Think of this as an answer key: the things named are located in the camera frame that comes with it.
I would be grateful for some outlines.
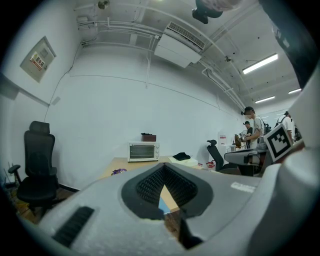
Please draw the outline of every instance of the air conditioner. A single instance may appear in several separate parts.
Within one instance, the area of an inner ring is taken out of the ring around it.
[[[199,53],[205,46],[205,43],[194,34],[170,22],[166,26],[154,54],[186,68],[190,63],[197,63],[201,59]]]

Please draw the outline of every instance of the black cloth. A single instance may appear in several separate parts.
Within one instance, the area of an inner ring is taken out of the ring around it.
[[[190,159],[190,155],[187,155],[185,152],[180,152],[173,156],[173,158],[177,159],[178,161]]]
[[[253,129],[252,129],[252,127],[249,127],[249,128],[247,129],[246,134],[251,134],[250,136],[253,135]],[[251,142],[251,140],[249,139],[249,140],[247,140],[246,142],[247,142],[247,148],[250,149],[250,142]]]

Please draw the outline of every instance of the chair armrest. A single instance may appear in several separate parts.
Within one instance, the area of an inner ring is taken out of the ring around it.
[[[19,184],[21,184],[21,179],[20,179],[19,172],[18,172],[18,169],[20,167],[21,166],[19,164],[16,164],[16,165],[10,167],[8,170],[8,173],[14,174],[16,176],[16,179],[18,180]]]
[[[57,175],[57,168],[56,167],[52,167],[51,170],[49,171],[49,175],[50,176]]]
[[[13,173],[18,173],[17,170],[20,168],[21,166],[19,164],[16,164],[14,166],[12,166],[11,168],[9,168],[8,173],[13,174]]]

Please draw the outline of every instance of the backpack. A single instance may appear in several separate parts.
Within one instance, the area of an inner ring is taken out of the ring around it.
[[[279,119],[278,119],[278,121],[276,122],[274,128],[276,128],[279,124],[281,124],[281,123],[285,120],[286,117],[287,117],[287,116],[285,116],[284,118],[282,118],[281,122],[279,122]]]
[[[257,116],[257,117],[259,117],[262,120],[263,126],[264,126],[264,134],[263,135],[266,135],[268,132],[271,131],[271,126],[269,126],[269,124],[265,123],[264,120],[260,116]]]
[[[264,124],[264,135],[266,135],[268,132],[271,131],[271,126],[269,126],[268,123],[265,123],[263,120],[262,120],[263,124]]]

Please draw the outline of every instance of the label sticker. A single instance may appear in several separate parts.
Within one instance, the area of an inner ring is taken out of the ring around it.
[[[45,62],[41,59],[39,54],[35,51],[32,55],[30,61],[36,66],[38,70],[42,70],[43,66],[45,65]]]
[[[231,188],[236,189],[236,190],[241,190],[244,192],[248,192],[248,193],[253,193],[253,192],[255,192],[255,189],[256,189],[255,186],[249,186],[249,185],[241,184],[238,182],[232,183]]]

